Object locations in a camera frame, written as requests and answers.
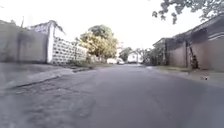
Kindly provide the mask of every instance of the white car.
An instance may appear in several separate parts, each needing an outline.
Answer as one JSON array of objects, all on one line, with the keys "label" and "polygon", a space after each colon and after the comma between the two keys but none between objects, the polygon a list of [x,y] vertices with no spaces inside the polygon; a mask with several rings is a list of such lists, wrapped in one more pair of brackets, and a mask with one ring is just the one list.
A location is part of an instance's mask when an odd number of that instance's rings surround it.
[{"label": "white car", "polygon": [[117,64],[124,65],[124,61],[123,60],[117,61]]},{"label": "white car", "polygon": [[108,64],[116,64],[116,60],[115,59],[113,59],[113,58],[109,58],[109,59],[107,59],[107,63]]}]

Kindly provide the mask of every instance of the overcast sky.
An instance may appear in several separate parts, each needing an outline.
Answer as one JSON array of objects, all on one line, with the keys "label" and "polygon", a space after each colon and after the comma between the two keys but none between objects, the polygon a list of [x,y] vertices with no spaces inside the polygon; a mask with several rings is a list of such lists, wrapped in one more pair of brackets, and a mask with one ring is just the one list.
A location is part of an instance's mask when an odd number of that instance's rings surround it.
[{"label": "overcast sky", "polygon": [[30,26],[49,20],[63,26],[73,40],[89,27],[104,24],[110,27],[124,46],[151,47],[162,37],[172,37],[200,24],[199,13],[185,10],[176,25],[172,17],[166,21],[151,16],[160,9],[161,0],[0,0],[0,19],[15,20]]}]

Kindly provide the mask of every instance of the street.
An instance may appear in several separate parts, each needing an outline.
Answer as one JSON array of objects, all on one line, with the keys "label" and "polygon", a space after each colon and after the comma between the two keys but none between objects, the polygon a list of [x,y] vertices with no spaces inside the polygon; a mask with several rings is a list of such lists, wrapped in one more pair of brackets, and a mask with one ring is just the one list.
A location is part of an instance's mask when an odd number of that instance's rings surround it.
[{"label": "street", "polygon": [[120,65],[0,93],[0,128],[222,128],[224,88]]}]

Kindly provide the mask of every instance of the sidewalk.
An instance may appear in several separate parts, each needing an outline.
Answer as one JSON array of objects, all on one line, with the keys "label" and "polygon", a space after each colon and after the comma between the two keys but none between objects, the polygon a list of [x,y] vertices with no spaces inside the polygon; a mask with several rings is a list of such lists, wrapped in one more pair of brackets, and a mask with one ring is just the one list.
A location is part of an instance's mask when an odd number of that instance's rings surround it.
[{"label": "sidewalk", "polygon": [[165,68],[165,67],[147,67],[151,71],[170,74],[177,77],[196,80],[210,85],[224,87],[224,72],[215,72],[208,70],[190,71],[186,68]]},{"label": "sidewalk", "polygon": [[85,70],[87,69],[68,69],[45,64],[0,63],[0,90],[39,83]]}]

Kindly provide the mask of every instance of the green tree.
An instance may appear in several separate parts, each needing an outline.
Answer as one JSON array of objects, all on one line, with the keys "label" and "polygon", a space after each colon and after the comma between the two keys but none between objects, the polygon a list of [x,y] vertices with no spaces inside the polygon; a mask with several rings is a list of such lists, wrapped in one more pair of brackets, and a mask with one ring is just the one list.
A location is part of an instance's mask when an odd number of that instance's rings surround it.
[{"label": "green tree", "polygon": [[120,52],[119,57],[120,57],[123,61],[127,61],[128,56],[129,56],[129,54],[130,54],[131,51],[132,51],[132,49],[131,49],[130,47],[127,47],[127,48],[123,49],[123,50]]},{"label": "green tree", "polygon": [[152,16],[162,20],[166,19],[166,14],[170,8],[175,11],[171,12],[173,24],[177,21],[177,15],[181,14],[184,8],[190,8],[191,12],[202,10],[201,20],[210,19],[224,12],[224,0],[163,0],[161,10],[153,11]]},{"label": "green tree", "polygon": [[89,31],[91,31],[95,36],[100,36],[101,38],[104,39],[112,39],[114,36],[112,30],[105,25],[93,26],[89,28]]},{"label": "green tree", "polygon": [[104,25],[91,27],[86,33],[76,39],[89,54],[105,59],[115,57],[118,40],[109,27]]}]

